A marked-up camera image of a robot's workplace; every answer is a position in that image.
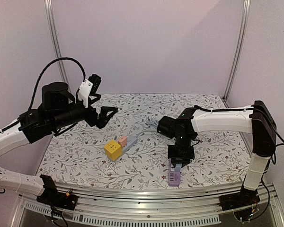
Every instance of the white wall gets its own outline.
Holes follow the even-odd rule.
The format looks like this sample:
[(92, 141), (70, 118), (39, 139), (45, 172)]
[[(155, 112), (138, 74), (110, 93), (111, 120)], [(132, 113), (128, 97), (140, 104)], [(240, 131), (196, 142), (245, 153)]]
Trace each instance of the white wall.
[[(63, 56), (102, 77), (100, 93), (224, 92), (243, 0), (55, 0)], [(66, 63), (72, 91), (81, 82)]]
[[(0, 1), (0, 128), (27, 110), (39, 73), (54, 58), (44, 1)], [(57, 66), (52, 66), (40, 88), (60, 80)], [(40, 102), (39, 90), (35, 106)], [(0, 166), (34, 175), (47, 142), (48, 138), (2, 156)], [(11, 224), (16, 197), (8, 191), (0, 195), (0, 227)]]
[[(230, 106), (267, 105), (284, 137), (284, 0), (252, 1), (242, 55), (229, 98)], [(275, 184), (284, 209), (284, 146), (268, 180)]]

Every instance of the leaf pattern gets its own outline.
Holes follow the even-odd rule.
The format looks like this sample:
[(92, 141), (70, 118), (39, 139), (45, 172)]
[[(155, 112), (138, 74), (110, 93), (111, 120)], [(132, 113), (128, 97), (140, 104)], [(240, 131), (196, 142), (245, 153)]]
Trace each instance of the leaf pattern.
[[(47, 148), (38, 174), (62, 183), (118, 189), (167, 189), (168, 144), (174, 140), (156, 132), (142, 133), (137, 144), (118, 160), (111, 161), (103, 146), (122, 135), (155, 130), (146, 120), (178, 117), (187, 107), (224, 108), (217, 95), (117, 94), (102, 95), (94, 104), (116, 106), (118, 113), (103, 129), (78, 123), (72, 130), (54, 137)], [(182, 168), (180, 188), (238, 182), (244, 179), (250, 157), (237, 132), (199, 133), (195, 160)]]

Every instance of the pink block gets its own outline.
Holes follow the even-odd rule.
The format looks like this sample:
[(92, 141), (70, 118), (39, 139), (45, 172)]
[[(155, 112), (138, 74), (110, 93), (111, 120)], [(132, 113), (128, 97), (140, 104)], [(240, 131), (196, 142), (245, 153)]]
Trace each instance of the pink block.
[(121, 147), (125, 147), (127, 145), (127, 137), (126, 136), (121, 136), (118, 139), (118, 143), (121, 145)]

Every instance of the purple block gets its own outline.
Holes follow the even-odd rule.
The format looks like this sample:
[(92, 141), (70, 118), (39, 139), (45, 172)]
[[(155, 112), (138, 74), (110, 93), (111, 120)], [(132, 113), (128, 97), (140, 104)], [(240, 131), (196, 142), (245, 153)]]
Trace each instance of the purple block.
[(181, 183), (181, 166), (182, 164), (176, 164), (174, 171), (172, 171), (172, 164), (169, 159), (169, 186), (178, 187)]

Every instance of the metal pole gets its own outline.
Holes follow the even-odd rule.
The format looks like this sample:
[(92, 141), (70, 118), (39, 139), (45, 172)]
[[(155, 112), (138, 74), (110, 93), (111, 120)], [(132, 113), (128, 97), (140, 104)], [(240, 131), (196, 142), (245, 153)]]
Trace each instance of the metal pole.
[(227, 101), (229, 94), (231, 92), (231, 87), (236, 75), (237, 67), (239, 64), (239, 59), (242, 51), (242, 46), (243, 46), (243, 41), (244, 41), (244, 36), (246, 32), (246, 27), (247, 27), (247, 21), (248, 21), (248, 16), (249, 16), (249, 7), (250, 7), (250, 0), (244, 0), (243, 4), (243, 12), (242, 12), (242, 19), (241, 19), (241, 25), (240, 25), (240, 32), (239, 32), (239, 37), (238, 37), (238, 42), (237, 42), (237, 47), (236, 47), (236, 53), (232, 62), (231, 66), (231, 72), (227, 81), (226, 89), (224, 92), (223, 100)]
[[(53, 16), (52, 1), (44, 0), (44, 2), (45, 2), (45, 11), (47, 15), (47, 22), (48, 22), (49, 31), (50, 31), (51, 38), (52, 38), (55, 56), (56, 58), (61, 58), (61, 51), (59, 47), (58, 36), (57, 36), (57, 31), (56, 31), (56, 26), (55, 26), (55, 21), (54, 21), (54, 16)], [(59, 72), (60, 72), (62, 81), (69, 84), (67, 74), (65, 71), (65, 67), (64, 67), (64, 63), (62, 61), (58, 61), (57, 63), (58, 63)]]

